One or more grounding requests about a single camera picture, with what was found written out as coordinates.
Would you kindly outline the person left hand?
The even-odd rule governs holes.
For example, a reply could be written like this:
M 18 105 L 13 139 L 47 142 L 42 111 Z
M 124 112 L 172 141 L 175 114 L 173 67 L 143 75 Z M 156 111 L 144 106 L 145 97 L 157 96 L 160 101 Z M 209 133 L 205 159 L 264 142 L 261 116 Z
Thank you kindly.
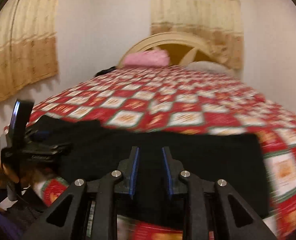
M 30 176 L 19 178 L 8 165 L 2 164 L 0 159 L 0 188 L 5 189 L 8 182 L 19 183 L 26 188 L 30 185 Z

